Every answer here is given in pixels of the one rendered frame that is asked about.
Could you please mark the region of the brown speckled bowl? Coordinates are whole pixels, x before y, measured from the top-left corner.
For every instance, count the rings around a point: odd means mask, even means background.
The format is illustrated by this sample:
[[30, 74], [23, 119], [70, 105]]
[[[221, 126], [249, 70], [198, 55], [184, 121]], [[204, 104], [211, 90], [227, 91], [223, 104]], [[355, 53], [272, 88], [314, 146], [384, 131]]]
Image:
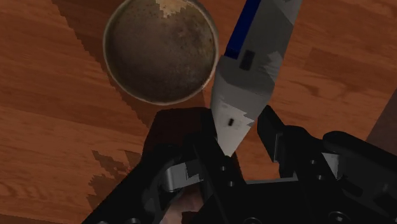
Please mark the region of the brown speckled bowl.
[[102, 49], [110, 77], [125, 93], [165, 106], [209, 83], [219, 34], [198, 0], [125, 0], [105, 26]]

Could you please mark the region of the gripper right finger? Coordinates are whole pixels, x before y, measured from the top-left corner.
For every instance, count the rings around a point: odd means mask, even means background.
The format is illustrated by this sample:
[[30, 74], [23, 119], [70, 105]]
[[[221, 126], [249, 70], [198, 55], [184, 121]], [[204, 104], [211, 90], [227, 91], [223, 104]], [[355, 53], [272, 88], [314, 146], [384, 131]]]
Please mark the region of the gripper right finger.
[[257, 133], [281, 178], [295, 176], [312, 224], [397, 224], [397, 156], [346, 132], [318, 139], [266, 106]]

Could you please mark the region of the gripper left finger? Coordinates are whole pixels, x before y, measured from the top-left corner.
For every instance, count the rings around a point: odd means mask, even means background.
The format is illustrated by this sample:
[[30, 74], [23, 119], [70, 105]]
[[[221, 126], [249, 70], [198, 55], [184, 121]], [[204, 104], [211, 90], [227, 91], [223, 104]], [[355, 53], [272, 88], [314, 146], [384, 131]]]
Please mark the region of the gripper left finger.
[[142, 157], [81, 224], [160, 224], [187, 186], [199, 184], [204, 205], [187, 224], [232, 224], [220, 193], [243, 177], [236, 155], [217, 142], [211, 110], [161, 110], [144, 142]]

